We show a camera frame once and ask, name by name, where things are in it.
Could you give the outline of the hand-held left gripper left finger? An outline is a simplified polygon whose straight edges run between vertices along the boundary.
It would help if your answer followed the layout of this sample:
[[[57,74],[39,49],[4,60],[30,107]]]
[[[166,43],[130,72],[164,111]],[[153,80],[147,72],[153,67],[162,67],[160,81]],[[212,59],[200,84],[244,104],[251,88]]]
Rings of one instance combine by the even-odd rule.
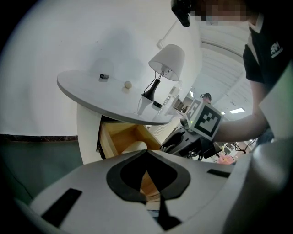
[[[60,229],[71,234],[158,234],[160,225],[142,203],[127,202],[108,186],[106,174],[135,153],[82,165],[40,192],[30,204],[43,215],[68,189],[81,195]]]

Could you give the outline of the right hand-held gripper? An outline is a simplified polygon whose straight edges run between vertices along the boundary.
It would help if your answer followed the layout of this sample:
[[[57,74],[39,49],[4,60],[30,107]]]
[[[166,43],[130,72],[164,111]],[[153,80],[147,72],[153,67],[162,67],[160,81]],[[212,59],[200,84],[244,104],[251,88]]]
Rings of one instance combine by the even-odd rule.
[[[202,99],[194,99],[181,121],[179,131],[171,134],[162,144],[161,151],[193,158],[210,158],[219,152],[214,137],[223,119],[222,114]]]

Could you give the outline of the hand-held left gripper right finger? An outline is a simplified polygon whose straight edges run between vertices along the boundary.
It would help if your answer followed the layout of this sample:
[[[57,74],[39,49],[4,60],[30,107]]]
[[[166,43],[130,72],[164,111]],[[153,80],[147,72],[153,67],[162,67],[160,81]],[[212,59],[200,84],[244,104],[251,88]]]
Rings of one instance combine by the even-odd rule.
[[[148,158],[156,158],[177,170],[177,177],[169,188],[180,192],[167,199],[161,191],[164,210],[160,217],[166,221],[164,230],[158,222],[148,224],[148,234],[243,234],[246,230],[246,208],[241,203],[243,187],[250,167],[250,156],[235,165],[223,165],[190,160],[161,151],[148,151]]]

